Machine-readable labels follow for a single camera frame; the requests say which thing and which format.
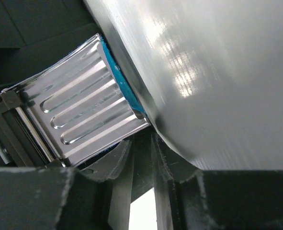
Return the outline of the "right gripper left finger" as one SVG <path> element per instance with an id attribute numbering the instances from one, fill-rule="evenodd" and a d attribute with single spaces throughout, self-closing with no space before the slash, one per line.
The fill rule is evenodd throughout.
<path id="1" fill-rule="evenodd" d="M 134 138 L 85 170 L 0 167 L 0 230 L 126 230 Z"/>

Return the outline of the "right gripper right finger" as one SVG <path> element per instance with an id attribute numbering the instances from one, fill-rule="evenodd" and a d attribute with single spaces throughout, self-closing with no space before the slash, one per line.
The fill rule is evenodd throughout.
<path id="1" fill-rule="evenodd" d="M 160 230 L 283 230 L 283 171 L 201 170 L 151 137 Z"/>

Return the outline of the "black plastic toolbox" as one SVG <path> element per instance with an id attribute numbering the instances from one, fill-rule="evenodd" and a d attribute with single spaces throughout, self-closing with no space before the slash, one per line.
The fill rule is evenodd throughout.
<path id="1" fill-rule="evenodd" d="M 150 125 L 84 0 L 0 0 L 0 167 L 86 168 Z"/>

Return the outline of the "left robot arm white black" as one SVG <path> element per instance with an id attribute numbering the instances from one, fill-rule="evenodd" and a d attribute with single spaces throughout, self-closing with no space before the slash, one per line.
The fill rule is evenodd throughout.
<path id="1" fill-rule="evenodd" d="M 88 0 L 166 144 L 202 170 L 283 170 L 283 0 Z"/>

